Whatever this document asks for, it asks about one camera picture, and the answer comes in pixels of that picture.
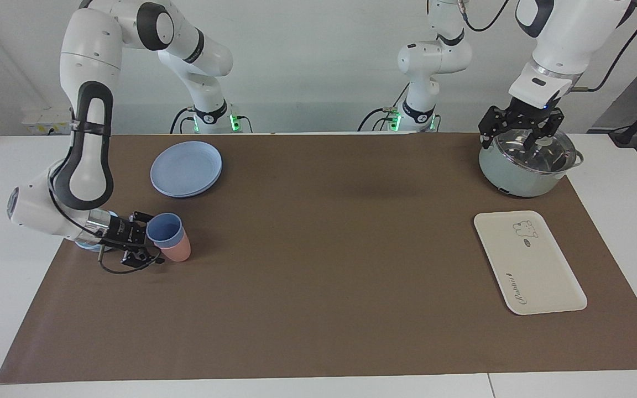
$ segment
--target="brown table mat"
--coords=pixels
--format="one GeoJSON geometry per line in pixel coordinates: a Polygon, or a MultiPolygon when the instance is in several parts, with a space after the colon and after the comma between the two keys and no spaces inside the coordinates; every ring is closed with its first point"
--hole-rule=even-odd
{"type": "Polygon", "coordinates": [[[637,369],[637,299],[569,181],[504,196],[478,149],[477,134],[115,137],[106,208],[179,214],[192,257],[111,275],[64,242],[0,383],[637,369]],[[152,161],[190,139],[219,149],[222,176],[162,196],[152,161]],[[586,310],[506,308],[473,217],[519,210],[544,216],[586,310]]]}

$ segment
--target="round plate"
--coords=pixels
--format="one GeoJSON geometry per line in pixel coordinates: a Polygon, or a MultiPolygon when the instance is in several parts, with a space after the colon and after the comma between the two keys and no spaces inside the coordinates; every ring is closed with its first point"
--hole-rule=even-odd
{"type": "Polygon", "coordinates": [[[161,152],[152,164],[152,185],[170,197],[190,197],[210,188],[222,169],[220,152],[211,144],[188,141],[161,152]]]}

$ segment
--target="robotic arm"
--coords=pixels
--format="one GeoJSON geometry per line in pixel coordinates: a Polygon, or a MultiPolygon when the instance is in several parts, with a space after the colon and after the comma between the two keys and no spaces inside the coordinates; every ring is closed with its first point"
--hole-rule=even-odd
{"type": "Polygon", "coordinates": [[[427,16],[437,39],[406,45],[398,56],[400,71],[410,79],[407,98],[399,107],[400,130],[429,127],[439,93],[439,83],[432,76],[465,70],[473,55],[457,0],[430,0],[427,16]]]}
{"type": "Polygon", "coordinates": [[[564,119],[559,100],[636,5],[637,0],[520,0],[518,25],[537,38],[537,47],[508,91],[510,106],[491,106],[478,125],[483,148],[511,129],[532,130],[525,148],[554,135],[564,119]]]}
{"type": "Polygon", "coordinates": [[[71,17],[60,58],[61,86],[76,110],[71,146],[63,161],[14,189],[8,216],[47,234],[124,249],[122,262],[139,267],[151,257],[138,221],[150,216],[135,212],[127,220],[99,209],[114,189],[108,150],[122,47],[159,52],[189,89],[202,133],[234,130],[215,79],[232,68],[225,46],[188,23],[168,0],[85,0],[71,17]]]}

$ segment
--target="green light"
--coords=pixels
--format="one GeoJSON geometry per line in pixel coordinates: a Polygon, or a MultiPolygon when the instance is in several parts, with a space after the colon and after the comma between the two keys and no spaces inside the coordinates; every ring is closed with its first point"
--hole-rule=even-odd
{"type": "Polygon", "coordinates": [[[399,129],[400,129],[400,121],[402,121],[402,115],[397,115],[397,117],[396,117],[396,118],[394,118],[392,121],[393,121],[393,122],[392,122],[392,123],[390,123],[390,129],[391,129],[392,131],[397,131],[397,130],[399,130],[399,129]]]}
{"type": "Polygon", "coordinates": [[[237,121],[237,118],[232,113],[230,114],[230,123],[232,124],[233,131],[238,131],[240,129],[240,123],[237,121]]]}

